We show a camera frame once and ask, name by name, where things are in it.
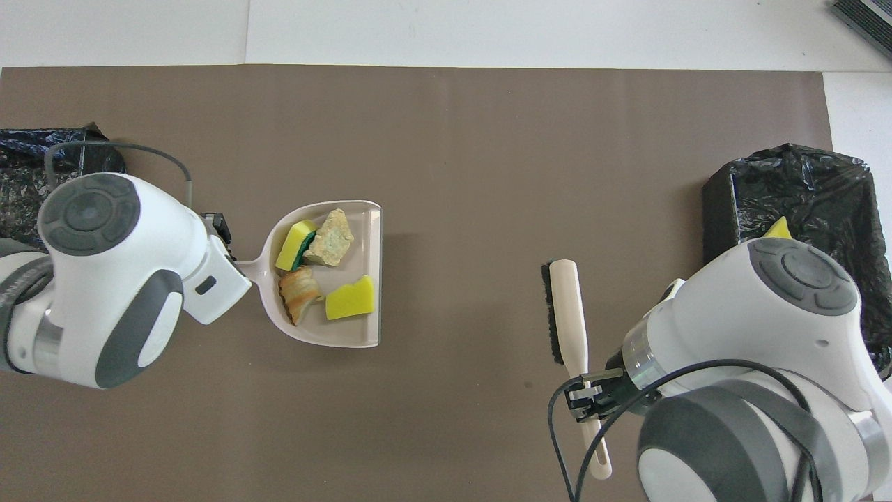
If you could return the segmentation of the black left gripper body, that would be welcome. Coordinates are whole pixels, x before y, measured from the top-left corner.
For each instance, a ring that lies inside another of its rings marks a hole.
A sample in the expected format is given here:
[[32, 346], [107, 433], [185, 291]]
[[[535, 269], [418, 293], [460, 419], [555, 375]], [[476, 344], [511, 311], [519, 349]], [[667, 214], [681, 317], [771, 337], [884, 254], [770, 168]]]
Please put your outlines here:
[[209, 232], [213, 232], [224, 245], [229, 247], [232, 242], [232, 234], [229, 229], [229, 225], [227, 224], [226, 217], [223, 213], [217, 212], [205, 212], [200, 213], [201, 219], [203, 219], [205, 225], [210, 229]]

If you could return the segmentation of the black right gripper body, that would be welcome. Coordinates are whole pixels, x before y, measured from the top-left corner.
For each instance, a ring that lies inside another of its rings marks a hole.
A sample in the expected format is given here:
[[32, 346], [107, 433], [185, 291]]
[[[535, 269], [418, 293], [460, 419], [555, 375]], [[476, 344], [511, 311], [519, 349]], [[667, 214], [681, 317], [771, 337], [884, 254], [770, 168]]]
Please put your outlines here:
[[[631, 377], [625, 369], [624, 359], [621, 352], [615, 352], [605, 364], [606, 370], [619, 369], [622, 370], [622, 376], [608, 379], [600, 384], [602, 390], [600, 394], [600, 416], [608, 418], [616, 414], [619, 407], [631, 401], [635, 395], [640, 392]], [[649, 410], [661, 400], [661, 394], [658, 390], [638, 398], [628, 409], [627, 412], [637, 414], [637, 416], [646, 416]]]

